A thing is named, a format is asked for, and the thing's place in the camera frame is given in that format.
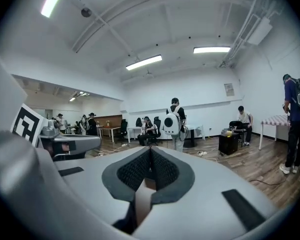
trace wooden table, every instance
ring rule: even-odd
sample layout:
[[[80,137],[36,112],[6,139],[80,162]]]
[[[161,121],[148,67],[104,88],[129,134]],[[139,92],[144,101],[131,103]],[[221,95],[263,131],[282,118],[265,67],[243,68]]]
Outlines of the wooden table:
[[[279,114],[279,115],[274,115],[271,116],[267,119],[264,119],[261,121],[262,125],[262,130],[261,130],[261,135],[260,135],[260,144],[259,144],[259,150],[261,150],[262,146],[262,139],[264,137],[264,125],[269,125],[269,126],[275,126],[275,137],[274,141],[277,141],[277,129],[278,126],[287,126],[290,127],[290,122],[288,121],[287,115],[286,114]]]
[[[110,137],[110,133],[111,133],[112,142],[115,142],[115,140],[114,140],[114,130],[120,129],[120,128],[121,128],[121,126],[104,126],[104,127],[102,127],[102,130],[109,130],[109,137]]]

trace white backpack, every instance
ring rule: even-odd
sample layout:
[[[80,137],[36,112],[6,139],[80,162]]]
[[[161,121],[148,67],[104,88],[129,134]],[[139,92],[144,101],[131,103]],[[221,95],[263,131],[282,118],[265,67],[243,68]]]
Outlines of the white backpack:
[[[180,115],[178,114],[178,111],[180,109],[180,106],[177,106],[172,112],[171,108],[168,107],[168,114],[166,114],[166,117],[164,119],[163,123],[163,130],[165,134],[167,135],[178,135],[181,126],[182,126],[182,120],[180,118]]]

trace black shirt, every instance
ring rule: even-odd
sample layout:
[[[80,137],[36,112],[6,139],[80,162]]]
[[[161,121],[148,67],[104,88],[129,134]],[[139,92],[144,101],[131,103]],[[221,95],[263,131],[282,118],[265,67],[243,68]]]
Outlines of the black shirt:
[[[97,132],[97,122],[93,118],[88,119],[88,124],[90,126],[89,131],[90,132]]]
[[[172,105],[172,106],[170,107],[171,111],[174,112],[175,109],[176,109],[176,107],[177,107],[177,105]],[[179,108],[178,114],[179,114],[181,120],[186,120],[185,110],[184,110],[182,107]],[[185,132],[185,129],[184,129],[184,126],[183,126],[183,125],[181,126],[181,131],[182,131],[183,133]]]

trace wooden floor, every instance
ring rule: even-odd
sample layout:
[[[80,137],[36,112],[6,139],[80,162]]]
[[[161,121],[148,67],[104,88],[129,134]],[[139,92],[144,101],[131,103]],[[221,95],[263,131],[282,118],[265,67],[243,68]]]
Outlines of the wooden floor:
[[[239,145],[236,153],[221,156],[218,151],[219,139],[217,137],[207,138],[206,140],[196,139],[197,146],[184,148],[183,152],[197,156],[198,151],[205,151],[207,154],[203,156],[204,158],[230,168],[247,181],[260,180],[268,184],[283,182],[279,185],[267,185],[252,181],[251,184],[265,193],[278,208],[284,208],[296,201],[300,194],[300,167],[297,174],[284,175],[279,170],[279,164],[284,163],[286,160],[287,144],[263,138],[263,147],[262,150],[259,150],[259,141],[260,137],[254,135],[250,146],[241,148],[241,145]],[[123,147],[121,144],[121,142],[112,143],[111,139],[105,136],[102,138],[100,149],[87,152],[86,158],[96,157],[99,152],[108,155],[139,146],[138,141],[132,141],[129,145]],[[164,140],[163,143],[159,143],[159,146],[173,148],[172,141]]]

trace black pants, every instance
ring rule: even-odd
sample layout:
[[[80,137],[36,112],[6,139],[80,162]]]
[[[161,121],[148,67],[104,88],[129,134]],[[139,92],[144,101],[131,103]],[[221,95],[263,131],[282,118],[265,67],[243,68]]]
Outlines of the black pants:
[[[251,141],[251,133],[252,133],[252,126],[251,127],[248,127],[249,123],[243,123],[242,126],[243,127],[240,127],[238,126],[236,129],[237,130],[241,130],[242,128],[246,130],[246,138],[245,138],[245,141],[246,142],[250,142]]]
[[[138,140],[141,146],[145,145],[145,140],[147,140],[148,138],[151,138],[153,136],[153,134],[143,134],[143,135],[138,135]]]
[[[295,158],[295,151],[298,139],[298,151],[296,153]],[[300,165],[300,121],[292,121],[289,130],[288,153],[286,155],[285,166],[291,167],[293,163],[295,166]]]

